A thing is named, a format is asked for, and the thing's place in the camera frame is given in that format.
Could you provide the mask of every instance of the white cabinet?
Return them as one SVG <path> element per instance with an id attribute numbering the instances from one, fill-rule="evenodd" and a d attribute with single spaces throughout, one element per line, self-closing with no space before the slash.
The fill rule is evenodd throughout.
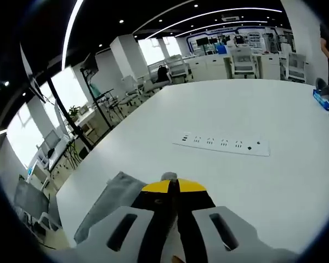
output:
<path id="1" fill-rule="evenodd" d="M 209 80 L 206 61 L 203 58 L 199 57 L 188 61 L 194 81 Z"/>
<path id="2" fill-rule="evenodd" d="M 226 67 L 224 57 L 220 55 L 206 56 L 208 78 L 215 79 L 228 79 L 226 74 Z"/>
<path id="3" fill-rule="evenodd" d="M 260 57 L 262 70 L 261 78 L 280 80 L 280 62 L 276 54 L 262 55 Z"/>

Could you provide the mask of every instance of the cable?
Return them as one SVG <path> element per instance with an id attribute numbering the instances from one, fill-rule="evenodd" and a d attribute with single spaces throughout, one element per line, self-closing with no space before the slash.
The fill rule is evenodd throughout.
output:
<path id="1" fill-rule="evenodd" d="M 38 241 L 38 243 L 39 243 L 40 245 L 43 245 L 44 247 L 49 248 L 49 249 L 54 249 L 54 250 L 56 250 L 55 248 L 49 247 L 48 245 L 45 245 L 45 244 L 41 243 L 40 241 Z"/>

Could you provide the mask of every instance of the potted plant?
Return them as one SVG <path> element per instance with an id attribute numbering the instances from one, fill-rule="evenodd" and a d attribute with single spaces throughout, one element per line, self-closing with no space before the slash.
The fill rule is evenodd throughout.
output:
<path id="1" fill-rule="evenodd" d="M 79 107 L 72 106 L 69 110 L 69 115 L 71 116 L 72 121 L 76 122 L 78 120 Z"/>

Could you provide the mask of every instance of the white table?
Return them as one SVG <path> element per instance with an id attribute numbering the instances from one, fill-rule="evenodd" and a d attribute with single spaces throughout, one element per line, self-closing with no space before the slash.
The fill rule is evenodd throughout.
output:
<path id="1" fill-rule="evenodd" d="M 165 87 L 110 132 L 58 192 L 70 244 L 120 170 L 147 183 L 173 171 L 204 185 L 217 206 L 253 225 L 266 244 L 302 252 L 329 218 L 329 116 L 312 89 L 264 79 Z M 258 135 L 270 156 L 173 145 L 178 131 Z"/>

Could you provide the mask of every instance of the gray cloth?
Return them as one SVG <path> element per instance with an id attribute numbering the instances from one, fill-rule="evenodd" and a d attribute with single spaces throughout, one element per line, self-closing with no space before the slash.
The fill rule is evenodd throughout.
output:
<path id="1" fill-rule="evenodd" d="M 123 173 L 113 178 L 79 226 L 74 239 L 77 244 L 86 240 L 89 229 L 120 206 L 131 206 L 146 183 Z"/>

